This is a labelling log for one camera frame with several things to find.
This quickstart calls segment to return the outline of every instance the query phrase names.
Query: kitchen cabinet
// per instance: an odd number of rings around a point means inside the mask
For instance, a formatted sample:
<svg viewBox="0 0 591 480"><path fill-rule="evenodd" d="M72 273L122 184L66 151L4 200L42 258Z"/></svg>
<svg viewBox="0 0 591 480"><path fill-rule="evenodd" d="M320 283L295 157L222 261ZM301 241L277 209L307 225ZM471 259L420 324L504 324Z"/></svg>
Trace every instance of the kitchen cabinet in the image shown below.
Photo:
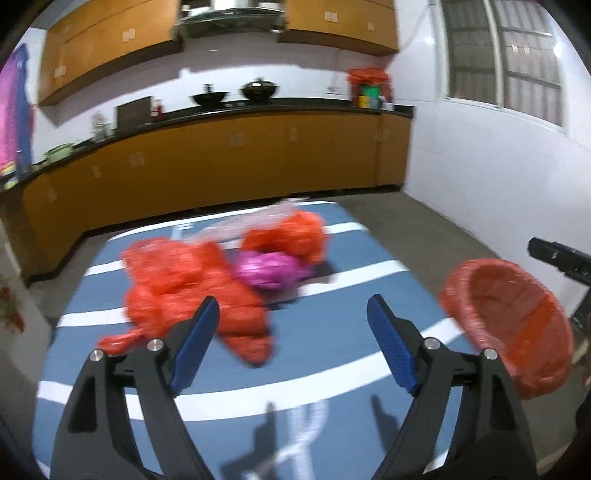
<svg viewBox="0 0 591 480"><path fill-rule="evenodd" d="M184 206L181 209L236 201L237 194L229 186L236 174L239 138L234 121L225 118L179 129L183 153L175 162L170 184L178 190L175 197L177 204Z"/></svg>
<svg viewBox="0 0 591 480"><path fill-rule="evenodd" d="M116 140L2 193L23 275L85 232L203 206L404 181L410 118L360 111L204 117Z"/></svg>
<svg viewBox="0 0 591 480"><path fill-rule="evenodd" d="M290 0L285 6L288 28L325 32L330 22L330 0Z"/></svg>
<svg viewBox="0 0 591 480"><path fill-rule="evenodd" d="M123 55L119 43L109 36L111 18L84 30L64 43L59 85L67 85L109 61L112 55Z"/></svg>
<svg viewBox="0 0 591 480"><path fill-rule="evenodd" d="M178 0L150 0L116 15L112 31L117 32L119 28L125 53L131 53L170 41L177 17Z"/></svg>
<svg viewBox="0 0 591 480"><path fill-rule="evenodd" d="M290 193L374 184L376 115L301 113L287 121Z"/></svg>
<svg viewBox="0 0 591 480"><path fill-rule="evenodd" d="M388 0L287 0L286 30L279 41L377 56L396 53L394 5Z"/></svg>
<svg viewBox="0 0 591 480"><path fill-rule="evenodd" d="M178 0L90 0L47 34L39 105L55 105L100 78L182 50L177 18Z"/></svg>
<svg viewBox="0 0 591 480"><path fill-rule="evenodd" d="M398 50L396 14L392 8L363 0L361 35L368 42Z"/></svg>
<svg viewBox="0 0 591 480"><path fill-rule="evenodd" d="M289 193L285 181L285 115L252 115L233 122L236 147L228 189L236 201Z"/></svg>
<svg viewBox="0 0 591 480"><path fill-rule="evenodd" d="M48 174L42 174L26 186L22 202L37 245L53 270L79 236L71 230L75 221L68 216L67 198L57 193Z"/></svg>
<svg viewBox="0 0 591 480"><path fill-rule="evenodd" d="M382 115L376 185L403 184L406 175L411 119Z"/></svg>
<svg viewBox="0 0 591 480"><path fill-rule="evenodd" d="M38 103L48 98L60 87L60 72L62 65L63 42L56 30L49 30L45 39L43 58L39 69L39 81L37 88Z"/></svg>

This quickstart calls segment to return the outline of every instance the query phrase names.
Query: range hood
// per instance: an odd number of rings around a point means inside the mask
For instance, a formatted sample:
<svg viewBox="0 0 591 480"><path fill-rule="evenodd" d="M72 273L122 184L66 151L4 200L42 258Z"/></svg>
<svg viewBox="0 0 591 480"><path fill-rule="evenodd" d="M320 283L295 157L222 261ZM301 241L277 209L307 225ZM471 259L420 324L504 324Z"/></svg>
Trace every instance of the range hood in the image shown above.
<svg viewBox="0 0 591 480"><path fill-rule="evenodd" d="M282 30L283 4L258 0L206 0L183 2L185 16L178 23L184 38L242 32Z"/></svg>

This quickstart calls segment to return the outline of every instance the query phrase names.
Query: blue gripper pad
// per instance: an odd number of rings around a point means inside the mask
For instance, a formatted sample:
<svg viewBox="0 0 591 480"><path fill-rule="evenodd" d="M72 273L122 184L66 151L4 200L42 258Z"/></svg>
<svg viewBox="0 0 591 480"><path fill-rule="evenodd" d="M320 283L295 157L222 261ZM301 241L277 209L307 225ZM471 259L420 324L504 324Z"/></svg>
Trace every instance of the blue gripper pad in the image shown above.
<svg viewBox="0 0 591 480"><path fill-rule="evenodd" d="M415 375L415 360L390 321L391 312L379 301L381 297L373 296L368 300L368 323L384 358L390 367L396 383L413 395L419 382Z"/></svg>
<svg viewBox="0 0 591 480"><path fill-rule="evenodd" d="M173 358L169 387L174 395L178 395L193 383L207 347L216 332L220 307L215 299L211 299L195 315L199 315L199 318Z"/></svg>

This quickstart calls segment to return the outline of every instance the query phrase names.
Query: upper cabinet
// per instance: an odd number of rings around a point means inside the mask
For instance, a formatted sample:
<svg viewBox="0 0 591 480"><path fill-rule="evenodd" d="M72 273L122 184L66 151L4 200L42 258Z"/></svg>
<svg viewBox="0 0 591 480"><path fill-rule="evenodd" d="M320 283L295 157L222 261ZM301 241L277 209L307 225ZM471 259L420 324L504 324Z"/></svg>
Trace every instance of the upper cabinet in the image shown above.
<svg viewBox="0 0 591 480"><path fill-rule="evenodd" d="M107 75L176 53L178 0L90 0L47 33L38 103L54 105Z"/></svg>
<svg viewBox="0 0 591 480"><path fill-rule="evenodd" d="M393 54L398 51L394 4L391 0L287 0L280 41Z"/></svg>

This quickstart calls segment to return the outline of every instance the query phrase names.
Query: metal screw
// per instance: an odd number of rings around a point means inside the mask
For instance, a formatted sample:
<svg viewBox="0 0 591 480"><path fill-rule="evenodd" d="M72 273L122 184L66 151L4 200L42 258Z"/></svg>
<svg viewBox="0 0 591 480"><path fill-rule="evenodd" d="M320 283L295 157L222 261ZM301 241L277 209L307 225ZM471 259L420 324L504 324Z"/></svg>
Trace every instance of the metal screw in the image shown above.
<svg viewBox="0 0 591 480"><path fill-rule="evenodd" d="M489 360L496 360L499 358L499 354L496 353L496 350L493 350L492 348L485 348L484 356Z"/></svg>
<svg viewBox="0 0 591 480"><path fill-rule="evenodd" d="M98 362L101 358L105 356L103 350L93 350L91 351L88 358L90 358L91 362Z"/></svg>
<svg viewBox="0 0 591 480"><path fill-rule="evenodd" d="M441 342L436 338L429 337L425 338L425 346L428 350L437 350L439 347L441 347Z"/></svg>
<svg viewBox="0 0 591 480"><path fill-rule="evenodd" d="M148 342L148 350L151 350L152 352L157 352L158 350L162 350L163 346L164 346L164 342L162 340L160 340L159 338L155 338L154 340L150 340Z"/></svg>

